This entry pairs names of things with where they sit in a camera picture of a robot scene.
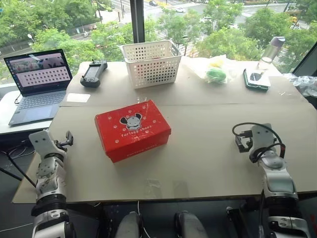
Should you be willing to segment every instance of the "white paper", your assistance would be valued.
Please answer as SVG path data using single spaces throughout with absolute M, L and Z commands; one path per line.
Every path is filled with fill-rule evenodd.
M 90 98 L 90 94 L 69 93 L 67 95 L 67 102 L 86 103 Z

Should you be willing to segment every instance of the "plastic bag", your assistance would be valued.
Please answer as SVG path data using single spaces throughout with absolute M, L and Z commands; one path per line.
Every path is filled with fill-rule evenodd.
M 201 79 L 207 83 L 228 83 L 238 75 L 235 61 L 226 55 L 212 58 L 189 58 L 183 57 L 185 64 Z
M 312 76 L 299 76 L 292 73 L 283 74 L 293 85 L 297 88 L 297 90 L 304 96 L 312 96 L 317 98 L 317 77 Z

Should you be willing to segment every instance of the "laptop screen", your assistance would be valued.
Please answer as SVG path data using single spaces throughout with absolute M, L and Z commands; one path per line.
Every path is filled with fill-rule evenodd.
M 23 96 L 65 90 L 72 79 L 63 50 L 4 58 Z

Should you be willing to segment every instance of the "water bottle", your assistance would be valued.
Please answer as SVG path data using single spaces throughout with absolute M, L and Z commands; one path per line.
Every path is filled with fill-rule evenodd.
M 284 42 L 285 37 L 283 36 L 273 37 L 258 63 L 258 69 L 268 69 L 269 65 L 273 62 L 273 59 L 281 50 Z

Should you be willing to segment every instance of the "remote controller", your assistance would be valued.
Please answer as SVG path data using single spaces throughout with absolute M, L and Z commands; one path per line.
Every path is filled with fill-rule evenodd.
M 80 83 L 88 88 L 97 88 L 100 85 L 99 76 L 108 67 L 107 61 L 94 61 L 89 64 L 86 73 L 80 79 Z

